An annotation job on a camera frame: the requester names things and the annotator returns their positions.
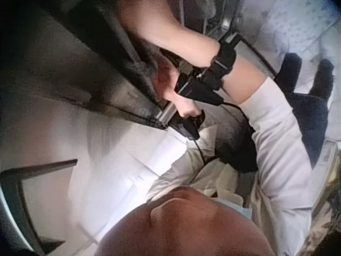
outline floor tile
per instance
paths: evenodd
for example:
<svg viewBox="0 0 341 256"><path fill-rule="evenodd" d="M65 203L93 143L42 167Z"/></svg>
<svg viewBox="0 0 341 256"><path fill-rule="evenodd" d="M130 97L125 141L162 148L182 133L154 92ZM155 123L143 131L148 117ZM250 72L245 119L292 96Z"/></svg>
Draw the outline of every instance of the floor tile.
<svg viewBox="0 0 341 256"><path fill-rule="evenodd" d="M329 59L334 65L340 64L340 45L341 34L332 26L321 37L322 57Z"/></svg>
<svg viewBox="0 0 341 256"><path fill-rule="evenodd" d="M97 245L92 243L90 246L85 248L84 250L78 252L75 256L94 256L97 250Z"/></svg>
<svg viewBox="0 0 341 256"><path fill-rule="evenodd" d="M238 26L238 32L245 35L245 39L253 44L265 17L262 16L261 10L256 10L254 6L245 6L242 11L242 23Z"/></svg>
<svg viewBox="0 0 341 256"><path fill-rule="evenodd" d="M330 125L340 125L341 127L341 101L337 100L331 104L329 115L328 115L328 124Z"/></svg>
<svg viewBox="0 0 341 256"><path fill-rule="evenodd" d="M341 99L341 65L337 65L333 71L334 74L334 100Z"/></svg>
<svg viewBox="0 0 341 256"><path fill-rule="evenodd" d="M312 60L314 59L318 54L319 50L317 49L316 51L312 50L310 47L306 49L303 52L298 52L298 56L300 56L303 60Z"/></svg>
<svg viewBox="0 0 341 256"><path fill-rule="evenodd" d="M302 93L302 94L308 94L309 93L309 88L305 85L300 85L295 88L294 90L295 93Z"/></svg>
<svg viewBox="0 0 341 256"><path fill-rule="evenodd" d="M313 63L310 60L302 60L301 72L298 76L297 86L304 85L314 79L318 64Z"/></svg>
<svg viewBox="0 0 341 256"><path fill-rule="evenodd" d="M146 164L166 136L166 131L144 125L134 125L124 135L120 144L138 161Z"/></svg>
<svg viewBox="0 0 341 256"><path fill-rule="evenodd" d="M341 141L341 126L339 124L331 124L327 126L326 138Z"/></svg>
<svg viewBox="0 0 341 256"><path fill-rule="evenodd" d="M157 175L162 175L185 151L186 144L174 136L168 135L155 148L153 154L146 160L145 165Z"/></svg>
<svg viewBox="0 0 341 256"><path fill-rule="evenodd" d="M152 183L154 182L154 180L157 179L158 176L150 172L148 169L145 169L145 173L144 175L142 175L142 177L143 178L139 177L134 182L134 185L130 188L121 202L116 206L116 209L115 211L113 211L107 224L94 237L96 241L99 242L106 235L106 233L131 210L145 203L145 196L150 189Z"/></svg>
<svg viewBox="0 0 341 256"><path fill-rule="evenodd" d="M308 81L308 82L306 82L306 83L304 84L304 86L305 86L306 88L308 88L308 91L311 90L311 88L313 87L313 85L314 85L314 79L311 79L310 81Z"/></svg>
<svg viewBox="0 0 341 256"><path fill-rule="evenodd" d="M321 42L320 42L320 38L318 38L317 40L314 41L314 43L312 43L307 50L310 52L311 56L309 58L309 60L312 60L313 58L315 58L317 55L321 54Z"/></svg>
<svg viewBox="0 0 341 256"><path fill-rule="evenodd" d="M112 150L94 166L86 183L73 198L73 219L91 235L96 234L117 211L139 179L145 166L124 148Z"/></svg>
<svg viewBox="0 0 341 256"><path fill-rule="evenodd" d="M156 175L151 169L145 167L144 169L142 169L139 172L139 178L147 183L153 182L155 181L159 176Z"/></svg>
<svg viewBox="0 0 341 256"><path fill-rule="evenodd" d="M48 256L71 256L91 244L77 226L70 226L68 234L69 236L65 243L49 253Z"/></svg>
<svg viewBox="0 0 341 256"><path fill-rule="evenodd" d="M243 9L250 8L254 10L254 12L266 12L271 9L275 0L263 0L256 2L254 0L244 0L243 1Z"/></svg>
<svg viewBox="0 0 341 256"><path fill-rule="evenodd" d="M334 28L339 32L341 35L341 19L338 19L338 21L335 23Z"/></svg>

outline black cable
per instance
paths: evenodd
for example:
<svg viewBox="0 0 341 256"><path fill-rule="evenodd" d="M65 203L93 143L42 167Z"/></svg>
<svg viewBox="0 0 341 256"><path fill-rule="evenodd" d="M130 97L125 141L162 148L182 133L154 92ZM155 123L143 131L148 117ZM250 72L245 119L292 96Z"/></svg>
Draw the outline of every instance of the black cable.
<svg viewBox="0 0 341 256"><path fill-rule="evenodd" d="M231 106L233 108L237 108L239 111L242 111L240 107L238 107L237 105L232 104L232 103L223 102L222 105Z"/></svg>
<svg viewBox="0 0 341 256"><path fill-rule="evenodd" d="M196 141L196 140L194 140L194 143L196 144L196 146L197 146L197 148L198 148L198 150L199 150L199 152L200 152L200 155L201 155L202 161L203 161L203 163L204 163L204 166L205 166L205 165L206 165L206 161L205 161L204 155L203 155L203 153L202 153L202 151L201 151L201 149L200 149L199 145L197 144L197 141Z"/></svg>
<svg viewBox="0 0 341 256"><path fill-rule="evenodd" d="M230 107L233 107L237 110L239 110L241 112L241 114L243 115L243 117L248 121L249 119L247 118L247 116L244 114L243 110L241 110L240 107L238 107L237 105L235 104L232 104L232 103L228 103L228 102L223 102L222 105L226 105L226 106L230 106Z"/></svg>
<svg viewBox="0 0 341 256"><path fill-rule="evenodd" d="M243 125L243 123L244 123L244 121L242 120L242 121L239 121L238 120L238 118L236 118L235 117L235 115L234 114L232 114L231 113L231 111L228 109L228 108L223 108L227 113L229 113L230 114L230 116L232 116L233 117L233 119L234 120L236 120L236 122L238 123L238 124L240 124L240 126L242 126Z"/></svg>

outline person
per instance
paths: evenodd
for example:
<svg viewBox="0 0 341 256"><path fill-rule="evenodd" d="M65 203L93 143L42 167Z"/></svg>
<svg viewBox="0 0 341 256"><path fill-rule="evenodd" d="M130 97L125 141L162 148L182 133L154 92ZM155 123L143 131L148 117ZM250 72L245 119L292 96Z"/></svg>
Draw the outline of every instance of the person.
<svg viewBox="0 0 341 256"><path fill-rule="evenodd" d="M219 52L217 41L182 27L164 0L123 0L117 9L122 24L135 36L196 67L209 67ZM101 241L97 256L295 255L299 251L311 222L312 168L293 110L276 83L241 56L223 77L223 89L255 130L259 171L247 204L251 216L249 209L238 206L240 198L234 197L233 190L228 191L231 202L215 202L189 186L175 184L121 219ZM214 134L214 125L201 131L198 144L206 159L214 154ZM197 170L216 173L219 165L217 160L204 164L190 144L171 171L189 173L181 183L191 183L198 178ZM223 169L231 177L231 167Z"/></svg>

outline black wrist strap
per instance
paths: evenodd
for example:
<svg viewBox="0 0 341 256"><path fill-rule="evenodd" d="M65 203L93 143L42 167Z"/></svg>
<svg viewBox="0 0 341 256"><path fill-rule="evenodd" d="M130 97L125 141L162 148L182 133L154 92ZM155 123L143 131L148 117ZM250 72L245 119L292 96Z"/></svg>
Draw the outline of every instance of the black wrist strap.
<svg viewBox="0 0 341 256"><path fill-rule="evenodd" d="M227 42L221 43L219 53L212 60L211 66L202 70L197 75L197 79L213 90L219 90L223 86L221 79L232 71L236 57L237 54L232 45Z"/></svg>
<svg viewBox="0 0 341 256"><path fill-rule="evenodd" d="M236 61L236 51L227 42L220 44L220 50L215 59L212 60L212 64L209 70L215 74L215 76L221 79L224 75L229 74L232 71L233 64Z"/></svg>

